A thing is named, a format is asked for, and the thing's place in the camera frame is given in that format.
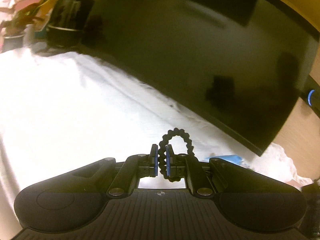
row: white cloth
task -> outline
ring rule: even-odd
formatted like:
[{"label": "white cloth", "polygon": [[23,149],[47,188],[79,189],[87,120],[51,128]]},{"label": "white cloth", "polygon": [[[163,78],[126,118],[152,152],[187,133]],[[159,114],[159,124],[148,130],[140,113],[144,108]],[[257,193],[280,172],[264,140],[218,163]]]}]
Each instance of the white cloth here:
[{"label": "white cloth", "polygon": [[[11,206],[33,183],[105,157],[119,162],[148,154],[175,127],[190,134],[199,160],[236,154],[257,172],[283,182],[297,179],[292,162],[279,167],[276,158],[265,162],[190,110],[98,59],[75,52],[40,57],[21,48],[0,54],[0,62],[0,182]],[[175,153],[186,152],[181,138],[171,143]],[[265,155],[270,152],[287,158],[275,144]],[[141,184],[167,187],[161,176]]]}]

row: tv screen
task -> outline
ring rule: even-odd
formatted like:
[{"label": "tv screen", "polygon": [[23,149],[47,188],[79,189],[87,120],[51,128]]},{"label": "tv screen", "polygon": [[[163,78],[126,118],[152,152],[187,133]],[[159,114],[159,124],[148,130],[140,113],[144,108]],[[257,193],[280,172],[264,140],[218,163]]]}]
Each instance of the tv screen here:
[{"label": "tv screen", "polygon": [[82,43],[261,155],[318,41],[279,0],[96,0]]}]

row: screw head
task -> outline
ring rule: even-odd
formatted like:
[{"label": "screw head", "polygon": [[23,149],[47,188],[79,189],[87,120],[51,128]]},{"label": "screw head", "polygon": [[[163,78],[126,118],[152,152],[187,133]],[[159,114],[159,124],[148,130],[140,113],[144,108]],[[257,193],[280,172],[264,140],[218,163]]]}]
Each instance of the screw head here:
[{"label": "screw head", "polygon": [[119,187],[115,187],[109,190],[109,194],[113,196],[121,196],[123,193],[124,193],[124,190]]},{"label": "screw head", "polygon": [[213,193],[212,189],[207,188],[207,187],[202,187],[200,189],[197,190],[198,194],[202,195],[202,196],[209,196]]}]

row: black braided rope loop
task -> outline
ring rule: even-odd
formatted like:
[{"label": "black braided rope loop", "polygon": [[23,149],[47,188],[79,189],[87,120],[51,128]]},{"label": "black braided rope loop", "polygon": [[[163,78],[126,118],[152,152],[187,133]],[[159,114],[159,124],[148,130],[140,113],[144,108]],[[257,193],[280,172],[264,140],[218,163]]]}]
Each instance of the black braided rope loop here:
[{"label": "black braided rope loop", "polygon": [[192,146],[192,140],[189,138],[189,134],[186,133],[183,129],[178,129],[178,128],[174,128],[173,131],[169,130],[168,134],[165,134],[164,136],[162,136],[162,141],[159,142],[159,146],[160,149],[158,150],[158,154],[159,154],[159,168],[160,168],[160,173],[164,176],[165,179],[169,180],[170,182],[174,182],[174,181],[180,181],[180,177],[174,177],[174,178],[170,178],[167,176],[167,168],[166,168],[166,155],[165,153],[165,146],[169,144],[169,141],[172,139],[172,137],[175,136],[180,136],[183,141],[185,143],[187,143],[186,147],[187,147],[187,153],[189,155],[194,156],[195,154],[193,153],[193,146]]}]

